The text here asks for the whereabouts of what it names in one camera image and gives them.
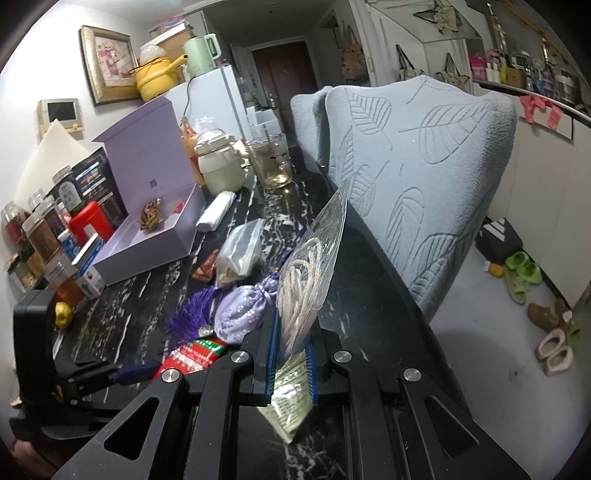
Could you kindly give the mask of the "purple tassel sachet pouch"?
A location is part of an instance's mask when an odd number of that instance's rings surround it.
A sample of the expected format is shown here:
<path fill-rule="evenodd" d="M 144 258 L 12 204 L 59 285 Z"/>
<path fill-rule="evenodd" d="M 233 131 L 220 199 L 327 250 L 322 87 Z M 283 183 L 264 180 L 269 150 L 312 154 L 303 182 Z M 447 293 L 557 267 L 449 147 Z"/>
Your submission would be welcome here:
<path fill-rule="evenodd" d="M 242 344 L 245 335 L 263 323 L 273 305 L 280 275 L 273 273 L 253 285 L 207 287 L 193 294 L 167 320 L 172 348 L 214 335 L 228 345 Z"/>

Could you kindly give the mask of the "green electric kettle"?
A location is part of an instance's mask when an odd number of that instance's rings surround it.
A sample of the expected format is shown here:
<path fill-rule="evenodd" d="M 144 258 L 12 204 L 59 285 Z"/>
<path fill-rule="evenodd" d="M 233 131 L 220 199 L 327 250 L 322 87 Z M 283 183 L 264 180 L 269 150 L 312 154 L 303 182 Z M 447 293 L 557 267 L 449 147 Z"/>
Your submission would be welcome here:
<path fill-rule="evenodd" d="M 183 44 L 187 56 L 187 68 L 191 77 L 198 77 L 216 68 L 216 60 L 221 58 L 221 47 L 214 33 L 193 37 Z"/>

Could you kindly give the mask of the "pink white slippers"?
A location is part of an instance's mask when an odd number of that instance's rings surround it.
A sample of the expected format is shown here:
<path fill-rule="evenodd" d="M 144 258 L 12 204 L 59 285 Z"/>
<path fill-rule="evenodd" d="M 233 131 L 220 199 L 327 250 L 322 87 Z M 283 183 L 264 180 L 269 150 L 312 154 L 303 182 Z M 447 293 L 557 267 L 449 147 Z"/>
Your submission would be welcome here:
<path fill-rule="evenodd" d="M 560 328 L 550 331 L 535 349 L 536 359 L 542 364 L 546 376 L 561 374 L 570 369 L 574 351 L 567 344 Z"/>

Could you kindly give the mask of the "red berries glass jar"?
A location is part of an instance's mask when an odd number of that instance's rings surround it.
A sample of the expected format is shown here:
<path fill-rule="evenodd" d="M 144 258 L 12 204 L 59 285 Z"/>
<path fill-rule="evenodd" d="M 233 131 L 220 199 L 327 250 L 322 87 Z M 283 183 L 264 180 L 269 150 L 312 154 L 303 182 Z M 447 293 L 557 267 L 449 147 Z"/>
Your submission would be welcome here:
<path fill-rule="evenodd" d="M 1 219 L 11 242 L 19 244 L 24 236 L 23 223 L 27 219 L 25 211 L 10 201 L 2 208 Z"/>

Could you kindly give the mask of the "yellow pot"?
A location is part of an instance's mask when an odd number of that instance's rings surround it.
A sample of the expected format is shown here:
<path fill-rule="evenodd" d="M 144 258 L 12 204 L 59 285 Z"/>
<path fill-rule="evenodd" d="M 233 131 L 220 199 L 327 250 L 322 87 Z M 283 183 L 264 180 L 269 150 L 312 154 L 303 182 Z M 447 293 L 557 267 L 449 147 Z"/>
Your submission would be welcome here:
<path fill-rule="evenodd" d="M 148 102 L 166 93 L 179 84 L 176 70 L 187 61 L 187 55 L 180 55 L 172 61 L 168 57 L 158 57 L 129 71 L 136 83 L 141 99 Z"/>

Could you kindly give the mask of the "lavender gift box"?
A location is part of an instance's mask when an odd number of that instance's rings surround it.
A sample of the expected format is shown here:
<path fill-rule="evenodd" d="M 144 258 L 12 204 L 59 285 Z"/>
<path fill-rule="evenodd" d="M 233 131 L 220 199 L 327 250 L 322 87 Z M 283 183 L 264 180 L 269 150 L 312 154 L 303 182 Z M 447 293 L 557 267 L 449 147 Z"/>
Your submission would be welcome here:
<path fill-rule="evenodd" d="M 105 130 L 104 146 L 127 217 L 100 250 L 93 266 L 110 286 L 186 257 L 204 210 L 172 103 L 157 97 Z M 142 207 L 160 198 L 161 220 L 141 231 Z"/>

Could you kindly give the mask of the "pale green sachet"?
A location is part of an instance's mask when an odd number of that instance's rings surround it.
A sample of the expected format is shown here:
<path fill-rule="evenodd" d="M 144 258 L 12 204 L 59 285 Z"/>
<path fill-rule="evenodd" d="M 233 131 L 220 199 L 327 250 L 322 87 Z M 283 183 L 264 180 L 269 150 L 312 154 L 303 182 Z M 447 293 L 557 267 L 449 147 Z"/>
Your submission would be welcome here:
<path fill-rule="evenodd" d="M 276 371 L 270 404 L 257 411 L 284 443 L 290 444 L 312 410 L 308 364 L 304 351 L 293 355 Z"/>

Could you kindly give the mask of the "red white snack packet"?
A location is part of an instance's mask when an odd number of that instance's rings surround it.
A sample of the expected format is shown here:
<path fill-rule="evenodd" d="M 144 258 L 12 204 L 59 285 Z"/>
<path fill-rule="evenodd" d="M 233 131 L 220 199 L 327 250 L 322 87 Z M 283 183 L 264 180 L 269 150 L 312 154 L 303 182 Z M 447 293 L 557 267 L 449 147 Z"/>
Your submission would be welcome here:
<path fill-rule="evenodd" d="M 181 345 L 164 356 L 164 360 L 153 374 L 152 380 L 168 369 L 176 369 L 183 376 L 207 370 L 224 354 L 226 347 L 228 345 L 216 338 L 197 339 Z"/>

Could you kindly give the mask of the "red plastic container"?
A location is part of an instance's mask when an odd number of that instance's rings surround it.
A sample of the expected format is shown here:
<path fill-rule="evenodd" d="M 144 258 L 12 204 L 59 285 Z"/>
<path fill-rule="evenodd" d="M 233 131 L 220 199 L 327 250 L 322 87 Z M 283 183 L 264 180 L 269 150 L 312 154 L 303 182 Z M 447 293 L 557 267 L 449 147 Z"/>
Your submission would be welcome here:
<path fill-rule="evenodd" d="M 84 246 L 94 233 L 104 241 L 108 241 L 114 233 L 111 223 L 96 201 L 90 201 L 71 218 L 69 230 L 80 247 Z"/>

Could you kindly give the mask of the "green sandals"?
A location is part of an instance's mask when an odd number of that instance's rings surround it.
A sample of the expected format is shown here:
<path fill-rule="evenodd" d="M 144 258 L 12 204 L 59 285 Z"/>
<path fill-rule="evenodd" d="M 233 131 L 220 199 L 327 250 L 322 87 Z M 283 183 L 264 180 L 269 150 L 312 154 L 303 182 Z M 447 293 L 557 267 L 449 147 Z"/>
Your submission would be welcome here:
<path fill-rule="evenodd" d="M 519 251 L 505 260 L 503 275 L 509 295 L 518 305 L 526 303 L 529 286 L 538 286 L 543 282 L 539 265 L 524 251 Z"/>

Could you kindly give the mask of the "small clear zip bag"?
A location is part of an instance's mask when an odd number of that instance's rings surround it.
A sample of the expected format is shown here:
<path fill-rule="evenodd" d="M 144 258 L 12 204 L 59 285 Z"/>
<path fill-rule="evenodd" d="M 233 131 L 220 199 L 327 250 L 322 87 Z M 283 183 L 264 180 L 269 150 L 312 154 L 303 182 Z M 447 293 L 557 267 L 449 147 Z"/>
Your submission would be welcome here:
<path fill-rule="evenodd" d="M 263 249 L 263 227 L 259 218 L 231 230 L 216 259 L 215 286 L 224 287 L 246 279 L 259 261 Z"/>

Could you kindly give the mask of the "clear bag with white cord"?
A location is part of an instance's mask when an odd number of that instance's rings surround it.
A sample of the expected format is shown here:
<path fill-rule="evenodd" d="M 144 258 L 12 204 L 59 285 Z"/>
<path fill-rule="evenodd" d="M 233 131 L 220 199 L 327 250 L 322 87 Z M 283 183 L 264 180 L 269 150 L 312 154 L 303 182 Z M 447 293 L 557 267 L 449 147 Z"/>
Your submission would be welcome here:
<path fill-rule="evenodd" d="M 276 309 L 280 361 L 304 349 L 311 326 L 327 299 L 346 223 L 346 200 L 335 192 L 280 268 Z"/>

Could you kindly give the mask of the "blue white medicine box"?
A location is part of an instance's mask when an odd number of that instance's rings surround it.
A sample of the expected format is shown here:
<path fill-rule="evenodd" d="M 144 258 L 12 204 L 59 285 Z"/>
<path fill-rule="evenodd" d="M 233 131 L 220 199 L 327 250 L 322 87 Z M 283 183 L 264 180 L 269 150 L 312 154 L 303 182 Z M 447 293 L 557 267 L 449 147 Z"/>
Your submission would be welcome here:
<path fill-rule="evenodd" d="M 102 276 L 93 266 L 103 246 L 103 239 L 94 233 L 72 261 L 72 265 L 77 270 L 74 280 L 90 300 L 99 298 L 105 288 Z"/>

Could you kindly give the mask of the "brown gold snack packet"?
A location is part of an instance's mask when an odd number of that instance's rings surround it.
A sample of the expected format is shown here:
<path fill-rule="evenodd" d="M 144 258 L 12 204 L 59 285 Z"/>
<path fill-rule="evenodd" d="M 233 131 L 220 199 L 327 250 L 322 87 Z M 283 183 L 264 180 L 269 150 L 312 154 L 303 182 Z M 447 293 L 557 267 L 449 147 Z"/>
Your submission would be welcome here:
<path fill-rule="evenodd" d="M 161 199 L 156 198 L 145 204 L 140 212 L 138 224 L 141 231 L 153 231 L 161 220 Z"/>

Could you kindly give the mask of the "white foam board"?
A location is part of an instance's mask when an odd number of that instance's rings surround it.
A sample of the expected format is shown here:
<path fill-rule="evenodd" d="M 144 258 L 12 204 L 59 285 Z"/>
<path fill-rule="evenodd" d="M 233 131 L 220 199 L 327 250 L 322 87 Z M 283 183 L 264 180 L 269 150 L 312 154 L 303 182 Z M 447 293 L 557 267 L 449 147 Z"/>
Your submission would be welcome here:
<path fill-rule="evenodd" d="M 90 151 L 55 120 L 25 167 L 13 198 L 15 204 L 26 207 L 27 200 L 39 189 L 48 193 L 53 188 L 52 177 L 58 171 L 75 166 L 89 155 Z"/>

